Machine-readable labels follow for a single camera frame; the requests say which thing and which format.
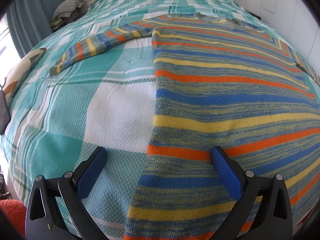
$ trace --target blue gripper pad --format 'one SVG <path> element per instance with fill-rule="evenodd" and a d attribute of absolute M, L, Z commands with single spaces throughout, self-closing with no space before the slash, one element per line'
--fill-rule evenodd
<path fill-rule="evenodd" d="M 239 201 L 242 196 L 241 181 L 215 147 L 211 150 L 211 162 L 230 197 Z"/>
<path fill-rule="evenodd" d="M 105 148 L 101 148 L 77 182 L 77 198 L 79 200 L 89 196 L 106 163 L 107 151 Z"/>

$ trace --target yellow stripe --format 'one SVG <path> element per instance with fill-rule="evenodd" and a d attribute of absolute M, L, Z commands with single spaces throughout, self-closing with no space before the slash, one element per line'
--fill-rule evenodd
<path fill-rule="evenodd" d="M 312 163 L 308 168 L 301 171 L 297 175 L 293 176 L 291 179 L 288 179 L 285 184 L 288 187 L 291 187 L 295 183 L 297 183 L 299 180 L 301 180 L 303 177 L 307 176 L 313 169 L 315 169 L 320 164 L 320 158 L 318 158 L 314 163 Z"/>
<path fill-rule="evenodd" d="M 90 49 L 90 54 L 91 54 L 91 56 L 96 55 L 96 54 L 97 54 L 97 50 L 96 50 L 96 48 L 93 46 L 90 38 L 86 38 L 86 43 L 88 44 L 88 47 L 89 47 L 89 49 Z"/>
<path fill-rule="evenodd" d="M 127 31 L 122 30 L 122 29 L 120 29 L 119 27 L 116 27 L 115 29 L 116 29 L 118 32 L 121 32 L 121 33 L 128 33 Z"/>
<path fill-rule="evenodd" d="M 130 207 L 128 217 L 151 220 L 151 221 L 179 221 L 207 217 L 213 214 L 228 212 L 236 202 L 230 201 L 204 208 L 185 210 L 149 210 L 144 208 Z"/>
<path fill-rule="evenodd" d="M 230 34 L 232 34 L 232 35 L 237 35 L 237 36 L 240 36 L 240 37 L 245 37 L 245 38 L 247 38 L 247 39 L 259 41 L 259 42 L 268 44 L 269 46 L 272 46 L 272 47 L 274 47 L 274 48 L 279 49 L 277 46 L 275 46 L 275 45 L 273 45 L 273 44 L 271 44 L 271 43 L 269 43 L 269 42 L 266 42 L 266 41 L 264 41 L 264 40 L 259 40 L 259 39 L 256 39 L 256 38 L 254 38 L 254 37 L 250 37 L 250 36 L 246 36 L 246 35 L 241 35 L 241 34 L 239 34 L 239 33 L 230 32 L 230 31 L 226 31 L 226 30 L 214 29 L 214 28 L 205 28 L 205 27 L 197 27 L 197 26 L 190 26 L 190 25 L 169 24 L 169 23 L 162 23 L 162 22 L 156 22 L 156 21 L 150 21 L 150 20 L 142 20 L 142 21 L 151 22 L 151 23 L 156 23 L 156 24 L 159 24 L 159 25 L 166 25 L 166 26 L 177 26 L 177 27 L 184 27 L 184 28 L 202 29 L 202 30 L 210 30 L 210 31 L 218 31 L 218 32 L 230 33 Z"/>
<path fill-rule="evenodd" d="M 61 72 L 61 68 L 60 67 L 61 67 L 61 63 L 58 66 L 56 66 L 57 74 L 59 74 Z"/>
<path fill-rule="evenodd" d="M 171 58 L 156 58 L 153 63 L 156 63 L 158 61 L 164 62 L 164 63 L 171 63 L 174 65 L 191 65 L 191 66 L 196 66 L 196 67 L 208 67 L 208 68 L 232 68 L 232 69 L 242 69 L 242 70 L 247 70 L 251 72 L 256 72 L 260 74 L 265 74 L 265 75 L 271 75 L 275 77 L 280 77 L 286 80 L 289 80 L 305 89 L 309 90 L 309 87 L 301 84 L 292 78 L 289 78 L 285 75 L 274 73 L 272 71 L 267 71 L 267 70 L 262 70 L 262 69 L 257 69 L 257 68 L 252 68 L 252 67 L 247 67 L 243 65 L 232 65 L 232 64 L 226 64 L 226 63 L 202 63 L 202 62 L 197 62 L 197 61 L 191 61 L 191 60 L 178 60 L 178 59 L 171 59 Z"/>
<path fill-rule="evenodd" d="M 282 41 L 280 39 L 277 39 L 277 41 L 279 49 L 282 50 Z"/>
<path fill-rule="evenodd" d="M 140 38 L 140 34 L 138 31 L 132 31 L 132 34 L 134 35 L 135 38 Z"/>
<path fill-rule="evenodd" d="M 198 20 L 199 18 L 198 17 L 177 17 L 177 16 L 168 16 L 168 17 L 171 17 L 171 18 L 175 18 L 175 19 L 192 19 L 192 20 Z"/>
<path fill-rule="evenodd" d="M 276 56 L 273 56 L 269 53 L 266 53 L 264 51 L 258 50 L 258 49 L 254 49 L 254 48 L 250 48 L 250 47 L 244 47 L 244 46 L 239 46 L 239 45 L 233 45 L 233 44 L 228 44 L 228 43 L 223 43 L 223 42 L 218 42 L 218 41 L 206 41 L 206 40 L 201 40 L 201 39 L 196 39 L 196 38 L 191 38 L 191 37 L 186 37 L 186 36 L 181 36 L 181 35 L 176 35 L 176 34 L 161 34 L 159 31 L 154 30 L 152 32 L 152 35 L 157 34 L 159 37 L 161 38 L 178 38 L 178 39 L 182 39 L 182 40 L 187 40 L 187 41 L 197 41 L 200 43 L 208 43 L 208 44 L 220 44 L 222 46 L 227 46 L 227 47 L 232 47 L 232 48 L 237 48 L 237 49 L 246 49 L 246 50 L 250 50 L 250 51 L 254 51 L 254 52 L 258 52 L 261 54 L 265 54 L 268 57 L 272 57 L 275 58 L 276 60 L 279 60 L 283 63 L 286 63 L 287 65 L 293 66 L 296 65 L 294 62 L 287 62 L 285 60 L 282 60 Z"/>
<path fill-rule="evenodd" d="M 199 122 L 188 118 L 173 117 L 167 115 L 155 115 L 153 125 L 160 127 L 172 127 L 177 129 L 195 130 L 214 133 L 262 125 L 283 120 L 320 119 L 320 115 L 310 113 L 283 113 L 248 117 L 242 119 L 225 120 L 219 122 Z"/>
<path fill-rule="evenodd" d="M 226 22 L 227 20 L 226 19 L 221 19 L 221 20 L 213 20 L 211 21 L 212 23 L 224 23 Z"/>
<path fill-rule="evenodd" d="M 296 51 L 293 51 L 295 59 L 297 60 L 298 63 L 300 63 L 302 65 L 302 62 L 299 61 L 299 57 Z"/>
<path fill-rule="evenodd" d="M 265 33 L 265 31 L 258 31 L 258 30 L 256 30 L 256 29 L 254 29 L 254 28 L 252 28 L 252 27 L 249 27 L 249 26 L 245 26 L 247 29 L 251 29 L 251 30 L 253 30 L 253 31 L 255 31 L 255 32 L 257 32 L 257 33 Z"/>

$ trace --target screw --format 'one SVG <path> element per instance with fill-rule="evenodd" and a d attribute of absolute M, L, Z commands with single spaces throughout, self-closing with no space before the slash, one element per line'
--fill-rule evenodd
<path fill-rule="evenodd" d="M 65 178 L 70 178 L 72 176 L 73 172 L 72 171 L 67 171 L 65 174 L 64 174 L 64 177 Z"/>
<path fill-rule="evenodd" d="M 41 181 L 41 179 L 42 179 L 42 175 L 36 176 L 36 181 Z"/>
<path fill-rule="evenodd" d="M 253 177 L 254 176 L 254 173 L 252 171 L 246 171 L 245 174 L 248 176 L 248 177 Z"/>
<path fill-rule="evenodd" d="M 282 179 L 283 179 L 283 177 L 282 177 L 281 174 L 277 174 L 277 175 L 276 175 L 276 178 L 277 178 L 278 180 L 282 180 Z"/>

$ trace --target folded cloth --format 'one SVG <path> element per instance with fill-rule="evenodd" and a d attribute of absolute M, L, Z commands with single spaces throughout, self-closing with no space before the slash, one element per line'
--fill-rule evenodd
<path fill-rule="evenodd" d="M 59 28 L 62 28 L 63 25 L 65 25 L 65 23 L 66 23 L 65 19 L 59 19 L 59 20 L 56 20 L 55 22 L 52 22 L 50 24 L 50 28 L 51 28 L 52 31 L 56 31 Z"/>
<path fill-rule="evenodd" d="M 22 85 L 23 81 L 26 79 L 33 67 L 41 59 L 45 51 L 46 48 L 40 48 L 29 52 L 18 62 L 17 65 L 13 67 L 12 70 L 10 70 L 2 88 L 8 108 L 15 93 Z"/>
<path fill-rule="evenodd" d="M 319 77 L 281 40 L 245 22 L 164 15 L 87 38 L 50 69 L 134 38 L 152 36 L 156 105 L 145 169 L 129 207 L 125 240 L 209 239 L 235 204 L 210 149 L 244 170 L 283 175 L 293 216 L 317 194 Z M 243 232 L 259 207 L 253 207 Z"/>
<path fill-rule="evenodd" d="M 51 22 L 70 17 L 76 8 L 81 8 L 87 0 L 65 0 L 54 11 Z"/>

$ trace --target orange fuzzy object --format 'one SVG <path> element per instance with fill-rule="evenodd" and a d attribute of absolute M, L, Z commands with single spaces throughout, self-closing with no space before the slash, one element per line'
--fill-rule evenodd
<path fill-rule="evenodd" d="M 0 208 L 4 211 L 18 232 L 22 236 L 25 236 L 27 208 L 24 206 L 24 204 L 19 200 L 6 199 L 0 200 Z"/>

